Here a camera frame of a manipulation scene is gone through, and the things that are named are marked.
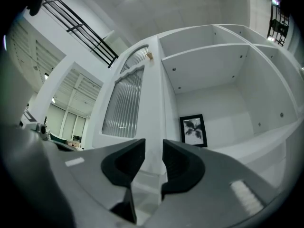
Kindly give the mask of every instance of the ceiling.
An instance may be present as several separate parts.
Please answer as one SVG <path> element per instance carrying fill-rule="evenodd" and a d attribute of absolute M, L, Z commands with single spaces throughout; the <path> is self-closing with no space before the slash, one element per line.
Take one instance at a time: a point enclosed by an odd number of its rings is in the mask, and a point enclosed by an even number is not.
<path fill-rule="evenodd" d="M 45 82 L 44 74 L 50 75 L 65 56 L 24 19 L 12 27 L 7 44 L 9 55 L 36 93 Z M 55 105 L 88 118 L 100 88 L 72 69 L 54 95 Z"/>
<path fill-rule="evenodd" d="M 247 0 L 94 0 L 144 39 L 171 29 L 219 23 L 249 26 Z"/>

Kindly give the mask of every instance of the railing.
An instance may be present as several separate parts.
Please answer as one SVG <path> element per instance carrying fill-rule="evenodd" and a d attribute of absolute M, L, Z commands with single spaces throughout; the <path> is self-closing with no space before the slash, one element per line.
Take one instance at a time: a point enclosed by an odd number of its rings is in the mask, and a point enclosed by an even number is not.
<path fill-rule="evenodd" d="M 274 40 L 274 42 L 277 42 L 279 45 L 283 46 L 289 28 L 289 16 L 289 12 L 286 12 L 281 8 L 281 3 L 274 4 L 273 0 L 271 0 L 271 18 L 269 21 L 267 38 Z"/>
<path fill-rule="evenodd" d="M 88 50 L 101 58 L 108 68 L 112 66 L 118 55 L 62 0 L 44 0 L 42 5 L 67 28 L 68 33 L 74 34 Z"/>

